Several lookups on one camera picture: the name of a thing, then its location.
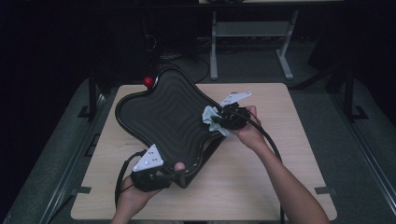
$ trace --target metal frame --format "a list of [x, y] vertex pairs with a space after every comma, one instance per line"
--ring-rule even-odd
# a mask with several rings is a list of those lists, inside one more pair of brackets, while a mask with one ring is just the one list
[[67, 196], [67, 189], [70, 187], [70, 183], [72, 181], [74, 172], [76, 171], [76, 167], [78, 165], [78, 158], [80, 158], [81, 153], [84, 153], [84, 148], [91, 143], [92, 136], [94, 135], [94, 128], [101, 118], [101, 115], [104, 113], [103, 107], [106, 103], [106, 98], [103, 94], [99, 94], [98, 98], [90, 98], [90, 103], [92, 104], [94, 100], [94, 114], [91, 114], [87, 118], [88, 125], [82, 134], [80, 140], [78, 141], [78, 145], [73, 151], [72, 157], [70, 158], [69, 163], [67, 164], [64, 173], [61, 176], [60, 181], [58, 182], [55, 190], [52, 192], [51, 198], [49, 200], [49, 204], [47, 205], [46, 210], [44, 211], [39, 223], [50, 223], [53, 216], [57, 213], [57, 210], [62, 206], [64, 198]]
[[217, 21], [217, 12], [213, 12], [212, 20], [212, 46], [210, 52], [210, 77], [212, 80], [219, 78], [218, 60], [216, 57], [216, 38], [218, 36], [283, 36], [285, 41], [281, 49], [276, 50], [283, 73], [287, 80], [293, 79], [286, 51], [291, 40], [299, 10], [294, 10], [290, 21]]
[[385, 200], [388, 202], [390, 209], [393, 214], [396, 215], [396, 190], [391, 185], [388, 180], [388, 177], [385, 175], [378, 161], [376, 160], [373, 149], [369, 147], [369, 145], [364, 140], [364, 137], [361, 134], [361, 131], [358, 129], [356, 124], [351, 121], [350, 115], [348, 115], [345, 111], [345, 104], [343, 104], [342, 100], [336, 94], [330, 94], [333, 103], [337, 106], [338, 111], [340, 112], [344, 123], [350, 130], [351, 134], [355, 138], [356, 143], [361, 150], [361, 155], [369, 168], [371, 174], [374, 177], [376, 184], [384, 195]]

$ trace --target black tray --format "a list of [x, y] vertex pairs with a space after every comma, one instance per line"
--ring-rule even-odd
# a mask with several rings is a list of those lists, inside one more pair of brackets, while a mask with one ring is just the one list
[[116, 118], [126, 132], [147, 147], [157, 146], [165, 162], [163, 174], [172, 174], [175, 163], [182, 161], [186, 183], [175, 182], [186, 188], [225, 138], [210, 132], [202, 122], [207, 105], [221, 110], [182, 71], [168, 68], [158, 75], [152, 89], [122, 98]]

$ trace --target gray floor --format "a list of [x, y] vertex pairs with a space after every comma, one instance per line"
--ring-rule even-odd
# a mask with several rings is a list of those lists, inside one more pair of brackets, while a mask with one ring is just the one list
[[[318, 72], [306, 64], [313, 47], [314, 44], [309, 43], [290, 46], [287, 58], [295, 75], [293, 81], [286, 81], [283, 77], [272, 48], [219, 54], [219, 80], [216, 82], [298, 84]], [[201, 57], [208, 61], [208, 54]], [[201, 61], [185, 59], [174, 63], [185, 70], [192, 80], [198, 80], [207, 69]], [[396, 186], [395, 127], [376, 106], [366, 88], [355, 81], [354, 105], [360, 105], [369, 119], [356, 120], [351, 128], [351, 123], [345, 119], [337, 104], [342, 93], [327, 93], [327, 80], [323, 78], [303, 91], [290, 91], [290, 95], [325, 182], [332, 189], [332, 199], [338, 213], [332, 223], [396, 223], [396, 216], [363, 157], [361, 143], [353, 133], [355, 128], [359, 130], [389, 182]], [[203, 82], [212, 81], [207, 77]], [[100, 110], [93, 122], [78, 118], [79, 110], [88, 104], [87, 93], [85, 81], [71, 100], [5, 223], [45, 223], [44, 220], [54, 214], [54, 210], [47, 209], [49, 204], [59, 208], [73, 189], [80, 186], [91, 159], [84, 155], [87, 150], [93, 149], [89, 144], [101, 132], [116, 90], [98, 101]], [[70, 210], [75, 197], [70, 199], [51, 223], [109, 222], [74, 220], [70, 217]]]

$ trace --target white bracket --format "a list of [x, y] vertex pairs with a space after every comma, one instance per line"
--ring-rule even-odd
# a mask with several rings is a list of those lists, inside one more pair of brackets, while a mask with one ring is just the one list
[[154, 167], [159, 167], [162, 165], [163, 165], [163, 158], [161, 157], [157, 147], [155, 145], [152, 145], [145, 153], [145, 155], [143, 155], [143, 157], [134, 166], [133, 171], [134, 172], [143, 171]]
[[251, 91], [246, 91], [246, 92], [231, 92], [230, 94], [228, 94], [228, 96], [221, 101], [219, 104], [221, 106], [225, 106], [225, 105], [231, 105], [235, 102], [238, 102], [240, 100], [243, 100], [247, 97], [251, 96]]

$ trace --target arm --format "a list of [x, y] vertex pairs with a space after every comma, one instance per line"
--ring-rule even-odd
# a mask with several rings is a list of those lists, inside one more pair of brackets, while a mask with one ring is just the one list
[[[248, 106], [247, 110], [257, 115], [255, 106]], [[330, 223], [318, 201], [276, 157], [256, 128], [248, 124], [235, 133], [262, 161], [280, 204], [292, 223]]]
[[160, 192], [160, 190], [143, 192], [132, 184], [131, 177], [127, 176], [123, 179], [121, 188], [125, 191], [120, 195], [116, 214], [111, 220], [111, 224], [129, 223], [131, 218], [142, 210], [154, 195]]

